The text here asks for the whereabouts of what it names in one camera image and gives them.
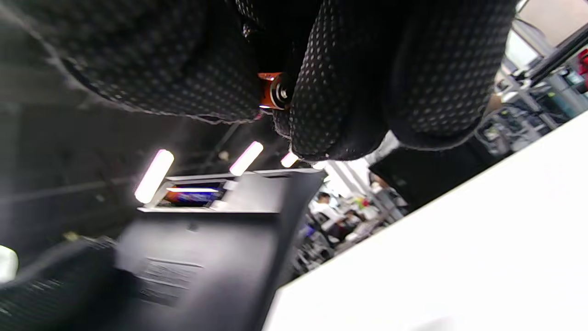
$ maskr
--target led light bar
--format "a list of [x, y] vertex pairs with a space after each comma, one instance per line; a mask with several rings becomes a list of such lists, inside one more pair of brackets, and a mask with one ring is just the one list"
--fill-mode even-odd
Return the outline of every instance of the led light bar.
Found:
[[261, 151], [263, 151], [263, 145], [257, 141], [252, 142], [245, 152], [243, 152], [237, 161], [230, 167], [230, 173], [235, 176], [241, 176], [257, 158]]
[[159, 150], [137, 186], [135, 198], [142, 203], [150, 202], [172, 163], [173, 154], [167, 150]]
[[214, 188], [205, 188], [205, 187], [170, 187], [168, 188], [170, 192], [180, 192], [180, 193], [213, 193], [218, 192]]
[[289, 152], [288, 154], [286, 154], [286, 156], [284, 156], [284, 158], [282, 159], [282, 165], [285, 168], [289, 168], [291, 167], [296, 161], [298, 161], [298, 156], [294, 155], [294, 153]]

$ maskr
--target metal pole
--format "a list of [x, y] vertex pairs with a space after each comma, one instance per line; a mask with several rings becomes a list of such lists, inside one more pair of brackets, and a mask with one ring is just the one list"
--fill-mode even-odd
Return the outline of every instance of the metal pole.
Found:
[[[513, 31], [544, 58], [556, 51], [555, 47], [551, 46], [538, 31], [520, 21], [513, 22]], [[559, 74], [550, 74], [545, 81], [565, 100], [576, 115], [588, 109], [588, 100], [570, 89]]]
[[520, 96], [520, 98], [527, 104], [529, 105], [529, 107], [539, 113], [539, 118], [541, 118], [541, 120], [543, 120], [543, 122], [545, 123], [545, 125], [547, 127], [549, 127], [551, 130], [555, 130], [557, 129], [557, 127], [559, 126], [555, 121], [553, 121], [553, 119], [545, 114], [541, 108], [541, 105], [537, 103], [537, 101], [535, 101], [535, 99], [527, 92], [527, 89], [521, 88], [519, 86], [519, 82], [517, 82], [514, 78], [512, 78], [512, 76], [506, 74], [502, 69], [499, 70], [500, 74], [504, 77], [504, 79], [508, 82], [508, 84], [511, 86], [512, 91], [515, 91], [518, 93], [518, 95]]
[[221, 148], [223, 147], [223, 145], [225, 145], [225, 143], [227, 141], [229, 141], [229, 139], [231, 138], [231, 136], [233, 136], [235, 131], [237, 131], [239, 126], [240, 126], [240, 124], [236, 123], [236, 124], [231, 125], [231, 127], [228, 130], [226, 130], [225, 135], [223, 135], [223, 137], [219, 140], [219, 142], [216, 143], [215, 147], [212, 149], [212, 151], [206, 157], [206, 160], [198, 168], [198, 174], [203, 173], [208, 168], [208, 165], [210, 164], [212, 159], [221, 151]]

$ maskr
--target black fabric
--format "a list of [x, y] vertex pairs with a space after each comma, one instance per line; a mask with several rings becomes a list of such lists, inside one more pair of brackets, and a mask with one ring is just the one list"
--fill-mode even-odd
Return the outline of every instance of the black fabric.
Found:
[[129, 298], [139, 291], [139, 284], [140, 280], [132, 273], [117, 269], [88, 305], [80, 307], [71, 318], [50, 331], [111, 330], [127, 312]]
[[249, 121], [256, 73], [296, 80], [275, 128], [309, 161], [352, 160], [392, 130], [439, 150], [480, 123], [516, 0], [0, 0], [66, 76], [114, 107]]
[[440, 149], [480, 123], [502, 61], [516, 0], [421, 1], [408, 20], [384, 100], [407, 147]]
[[502, 159], [488, 153], [486, 147], [472, 137], [449, 150], [430, 152], [398, 148], [372, 164], [370, 171], [393, 187], [408, 203], [408, 209], [415, 211]]
[[0, 285], [0, 330], [52, 330], [65, 323], [110, 283], [114, 256], [106, 239], [80, 239], [47, 251]]

